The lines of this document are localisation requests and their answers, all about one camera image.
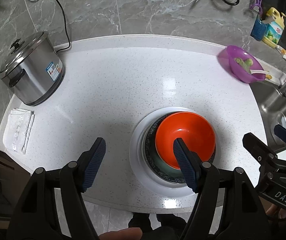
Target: speckled countertop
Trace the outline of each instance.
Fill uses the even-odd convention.
[[[215,128],[221,155],[214,164],[241,166],[256,185],[259,165],[243,148],[252,132],[266,142],[259,109],[249,85],[226,70],[223,46],[160,35],[123,35],[73,42],[60,54],[65,77],[55,93],[38,106],[13,97],[8,109],[35,113],[25,155],[8,153],[29,172],[63,167],[88,150],[96,137],[107,142],[93,187],[85,200],[145,213],[189,212],[195,195],[171,199],[145,189],[129,163],[131,134],[147,114],[182,106],[204,116]],[[0,149],[8,111],[0,127]]]

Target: finger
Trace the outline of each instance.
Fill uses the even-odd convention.
[[[142,237],[140,228],[126,228],[120,231],[110,231],[99,236],[100,240],[140,240]]]
[[[278,218],[286,218],[286,210],[280,209]]]
[[[265,213],[269,216],[273,216],[274,213],[277,211],[277,209],[278,209],[278,206],[272,204]]]

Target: rice cooker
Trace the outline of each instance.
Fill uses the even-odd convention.
[[[46,100],[59,86],[64,67],[48,32],[37,32],[11,45],[13,51],[0,68],[0,79],[28,106]]]

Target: purple bowl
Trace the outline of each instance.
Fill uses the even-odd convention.
[[[265,74],[249,74],[234,60],[236,57],[246,60],[251,58],[253,60],[253,65],[250,67],[252,70],[264,70],[261,64],[253,57],[251,54],[247,53],[244,49],[240,47],[229,45],[226,48],[226,51],[229,55],[229,64],[232,72],[244,83],[253,83],[256,81],[265,80]]]

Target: stack of bowls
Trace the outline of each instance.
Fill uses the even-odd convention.
[[[142,140],[147,164],[161,179],[183,184],[185,180],[173,152],[176,138],[182,138],[191,152],[209,162],[215,156],[216,138],[209,122],[192,112],[164,114],[147,129]]]

